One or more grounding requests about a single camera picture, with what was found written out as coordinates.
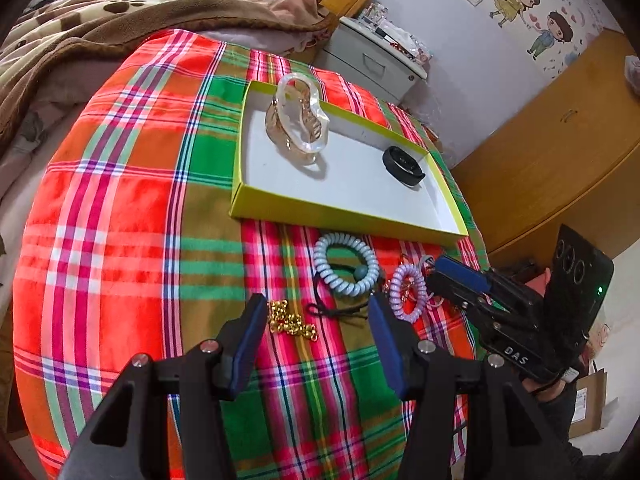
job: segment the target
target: yellow dress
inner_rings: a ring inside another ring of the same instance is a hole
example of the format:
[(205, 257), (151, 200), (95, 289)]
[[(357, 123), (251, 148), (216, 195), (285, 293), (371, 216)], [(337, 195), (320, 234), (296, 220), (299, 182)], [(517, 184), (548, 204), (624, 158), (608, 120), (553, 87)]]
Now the yellow dress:
[(515, 20), (518, 13), (525, 9), (520, 0), (494, 0), (494, 3), (498, 12), (510, 22)]

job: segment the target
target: cartoon boy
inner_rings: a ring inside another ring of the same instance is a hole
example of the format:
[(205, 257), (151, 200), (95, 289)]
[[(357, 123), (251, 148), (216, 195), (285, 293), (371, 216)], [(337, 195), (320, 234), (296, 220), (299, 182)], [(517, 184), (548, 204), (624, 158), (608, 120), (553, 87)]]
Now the cartoon boy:
[(520, 19), (525, 22), (522, 13), (531, 9), (534, 6), (538, 5), (540, 0), (494, 0), (495, 8), (498, 9), (495, 12), (489, 12), (489, 16), (492, 18), (497, 16), (498, 14), (502, 15), (502, 21), (498, 23), (500, 27), (504, 25), (504, 23), (509, 20), (512, 22), (516, 19), (516, 16), (520, 16)]
[(533, 54), (533, 59), (536, 59), (546, 49), (554, 46), (556, 41), (568, 43), (574, 36), (574, 32), (567, 20), (562, 14), (555, 10), (551, 12), (546, 19), (546, 26), (549, 29), (543, 30), (542, 34), (533, 42), (531, 48), (527, 50), (527, 52)]

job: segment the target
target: gold chain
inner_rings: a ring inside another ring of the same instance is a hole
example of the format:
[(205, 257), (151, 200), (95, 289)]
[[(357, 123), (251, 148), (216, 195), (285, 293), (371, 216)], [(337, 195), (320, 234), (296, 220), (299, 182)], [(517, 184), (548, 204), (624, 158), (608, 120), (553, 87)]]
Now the gold chain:
[(311, 341), (318, 340), (316, 326), (312, 323), (303, 323), (300, 314), (289, 313), (287, 300), (269, 301), (267, 305), (269, 307), (267, 321), (272, 334), (285, 332), (289, 335), (301, 335)]

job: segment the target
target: wooden wardrobe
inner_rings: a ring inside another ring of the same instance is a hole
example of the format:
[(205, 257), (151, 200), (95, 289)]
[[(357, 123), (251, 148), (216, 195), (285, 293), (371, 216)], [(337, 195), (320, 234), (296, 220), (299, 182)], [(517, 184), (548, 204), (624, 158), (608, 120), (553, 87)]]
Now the wooden wardrobe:
[(640, 238), (640, 99), (626, 36), (584, 53), (452, 173), (492, 266), (549, 266), (565, 223), (613, 258)]

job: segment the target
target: black smart band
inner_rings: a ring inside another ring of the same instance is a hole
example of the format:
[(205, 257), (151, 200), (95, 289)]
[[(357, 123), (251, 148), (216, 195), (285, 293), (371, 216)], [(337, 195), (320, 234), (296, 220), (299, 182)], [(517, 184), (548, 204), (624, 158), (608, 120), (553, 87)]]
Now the black smart band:
[(396, 180), (408, 186), (415, 186), (425, 174), (415, 159), (402, 148), (391, 146), (382, 154), (382, 163)]

